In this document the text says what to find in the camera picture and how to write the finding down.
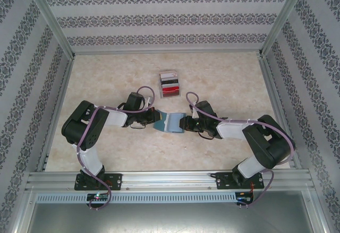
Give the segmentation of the teal card holder wallet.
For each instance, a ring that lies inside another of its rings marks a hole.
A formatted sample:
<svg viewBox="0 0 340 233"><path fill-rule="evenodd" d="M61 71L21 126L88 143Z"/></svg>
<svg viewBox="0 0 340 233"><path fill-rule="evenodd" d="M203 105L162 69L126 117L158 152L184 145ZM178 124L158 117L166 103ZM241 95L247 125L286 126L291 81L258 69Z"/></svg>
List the teal card holder wallet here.
<svg viewBox="0 0 340 233"><path fill-rule="evenodd" d="M186 116L186 113L165 113L157 110L161 119L154 123L154 129L165 133L184 133L180 127L180 120Z"/></svg>

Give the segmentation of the clear acrylic card stand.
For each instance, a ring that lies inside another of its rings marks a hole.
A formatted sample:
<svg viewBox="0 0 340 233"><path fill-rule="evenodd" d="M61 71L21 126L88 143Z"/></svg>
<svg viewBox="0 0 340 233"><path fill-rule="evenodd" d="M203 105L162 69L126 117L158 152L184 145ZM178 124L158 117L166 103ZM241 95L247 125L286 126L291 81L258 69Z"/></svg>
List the clear acrylic card stand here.
<svg viewBox="0 0 340 233"><path fill-rule="evenodd" d="M161 85L161 81L162 80L171 80L171 79L178 79L178 84L168 84L168 85ZM176 97L179 97L181 95L181 89L180 89L180 95L179 96L175 96L175 97L163 97L162 95L162 88L163 87L171 87L171 86L179 86L180 87L180 81L179 81L179 76L178 76L178 73L177 73L177 78L166 78L166 79L161 79L159 74L158 74L158 81L159 81L159 93L160 93L160 97L162 99L170 99L170 98L176 98Z"/></svg>

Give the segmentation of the small circuit board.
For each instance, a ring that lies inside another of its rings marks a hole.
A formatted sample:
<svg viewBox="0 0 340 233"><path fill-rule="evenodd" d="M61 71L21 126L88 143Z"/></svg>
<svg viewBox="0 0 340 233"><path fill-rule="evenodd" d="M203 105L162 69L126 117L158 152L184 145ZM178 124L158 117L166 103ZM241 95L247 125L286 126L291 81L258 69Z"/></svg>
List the small circuit board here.
<svg viewBox="0 0 340 233"><path fill-rule="evenodd" d="M248 192L248 193L245 193L245 192L237 192L235 193L236 195L236 199L240 202L252 202L253 201L253 193L252 192Z"/></svg>
<svg viewBox="0 0 340 233"><path fill-rule="evenodd" d="M106 193L95 193L95 194L87 194L87 201L98 201L98 202L106 202L109 198L109 195Z"/></svg>

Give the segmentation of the grey metal panel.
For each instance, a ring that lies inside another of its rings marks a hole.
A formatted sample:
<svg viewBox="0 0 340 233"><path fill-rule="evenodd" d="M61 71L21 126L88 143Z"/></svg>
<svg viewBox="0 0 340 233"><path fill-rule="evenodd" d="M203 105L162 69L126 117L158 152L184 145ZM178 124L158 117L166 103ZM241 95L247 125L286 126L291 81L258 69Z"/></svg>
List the grey metal panel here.
<svg viewBox="0 0 340 233"><path fill-rule="evenodd" d="M37 204L27 233L314 233L303 210L240 209L224 203Z"/></svg>

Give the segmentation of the long aluminium mounting rail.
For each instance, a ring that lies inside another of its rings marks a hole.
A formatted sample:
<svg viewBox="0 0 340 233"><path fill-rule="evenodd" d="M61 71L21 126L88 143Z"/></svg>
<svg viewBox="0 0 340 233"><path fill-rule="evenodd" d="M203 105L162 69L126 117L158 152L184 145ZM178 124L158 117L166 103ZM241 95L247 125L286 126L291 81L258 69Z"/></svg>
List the long aluminium mounting rail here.
<svg viewBox="0 0 340 233"><path fill-rule="evenodd" d="M216 180L210 176L225 171L123 171L121 192L216 192L249 189L217 189ZM26 192L60 192L74 190L76 172L31 172L24 186ZM307 169L275 169L262 174L264 187L271 191L313 190L315 184Z"/></svg>

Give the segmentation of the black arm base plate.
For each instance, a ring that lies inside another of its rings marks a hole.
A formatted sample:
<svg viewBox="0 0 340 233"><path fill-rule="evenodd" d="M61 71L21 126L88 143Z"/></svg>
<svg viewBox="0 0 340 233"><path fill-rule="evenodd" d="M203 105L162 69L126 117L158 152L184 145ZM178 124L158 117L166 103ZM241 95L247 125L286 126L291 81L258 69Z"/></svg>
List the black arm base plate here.
<svg viewBox="0 0 340 233"><path fill-rule="evenodd" d="M102 181L112 191L119 191L121 189L122 174L104 173ZM105 191L107 187L93 177L79 173L75 179L74 189L76 191Z"/></svg>
<svg viewBox="0 0 340 233"><path fill-rule="evenodd" d="M263 189L264 181L261 173L257 173L250 178L236 179L232 172L216 172L210 174L216 180L217 189Z"/></svg>

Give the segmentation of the aluminium frame bar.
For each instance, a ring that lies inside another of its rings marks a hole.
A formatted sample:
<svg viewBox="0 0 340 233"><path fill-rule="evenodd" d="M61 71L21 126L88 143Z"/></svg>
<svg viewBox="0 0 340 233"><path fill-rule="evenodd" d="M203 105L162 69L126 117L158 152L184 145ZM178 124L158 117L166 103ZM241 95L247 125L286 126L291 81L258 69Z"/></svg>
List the aluminium frame bar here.
<svg viewBox="0 0 340 233"><path fill-rule="evenodd" d="M48 124L44 129L45 135L40 139L42 143L38 153L38 158L34 160L35 164L32 170L34 172L40 172L45 170L46 161L48 160L48 156L50 154L50 150L52 148L53 140L57 130L58 121L60 118L62 105L67 91L67 86L70 80L70 75L72 73L73 64L74 57L68 61L67 66L63 69L62 72L63 75L60 82L57 82L58 86L56 94L52 97L53 104L51 104L51 106L48 108L51 109L51 112L48 117Z"/></svg>
<svg viewBox="0 0 340 233"><path fill-rule="evenodd" d="M268 96L270 99L271 106L273 108L273 112L275 115L275 120L281 126L281 128L290 136L293 137L291 131L288 127L288 123L286 121L283 107L279 98L279 94L276 89L276 85L271 74L270 68L265 58L258 55L258 61L260 65L260 69L262 72L262 76L266 85L266 89L268 91ZM303 169L298 154L295 152L292 159L285 164L279 165L275 167L275 169L283 169L289 167L290 169Z"/></svg>

